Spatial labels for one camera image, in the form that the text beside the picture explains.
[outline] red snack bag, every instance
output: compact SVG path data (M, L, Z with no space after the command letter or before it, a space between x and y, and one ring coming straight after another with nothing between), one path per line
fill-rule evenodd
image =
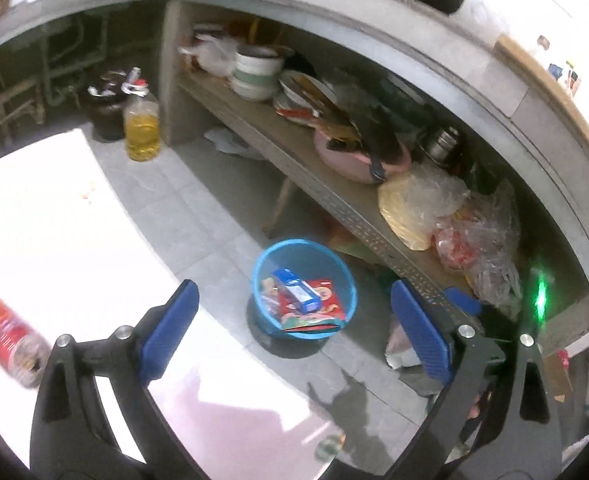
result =
M0 299L0 365L22 386L38 386L50 345Z
M335 332L343 327L346 313L334 292L330 280L307 282L321 297L321 308L311 314L302 314L290 303L287 295L279 293L280 321L286 332Z
M465 269L477 259L475 248L454 227L447 226L435 232L435 247L447 269Z

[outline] yellow oil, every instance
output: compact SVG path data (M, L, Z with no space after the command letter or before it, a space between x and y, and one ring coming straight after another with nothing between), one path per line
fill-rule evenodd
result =
M155 158L161 148L159 118L152 114L135 115L126 120L126 150L132 160Z

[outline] blue box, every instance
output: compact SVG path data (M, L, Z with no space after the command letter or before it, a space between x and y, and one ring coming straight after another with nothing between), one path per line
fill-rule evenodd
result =
M290 269L275 270L272 275L279 288L292 298L302 314L311 314L321 308L319 294Z

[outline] red can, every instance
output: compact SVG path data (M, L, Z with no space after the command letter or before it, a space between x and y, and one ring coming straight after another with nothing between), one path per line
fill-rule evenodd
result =
M22 386L41 382L50 345L0 299L0 365Z

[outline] metal screw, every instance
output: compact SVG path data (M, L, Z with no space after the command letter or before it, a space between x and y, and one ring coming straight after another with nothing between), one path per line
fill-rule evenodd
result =
M72 341L72 336L70 334L63 334L56 339L56 345L63 348L65 346L68 346L70 344L70 341Z
M123 325L114 331L117 339L128 339L132 335L132 327L130 325Z
M470 339L472 337L475 337L475 329L473 327L471 327L470 325L462 325L459 327L459 335L461 337L465 337L466 339Z
M530 347L535 344L535 340L530 334L522 334L519 336L519 340L523 346Z

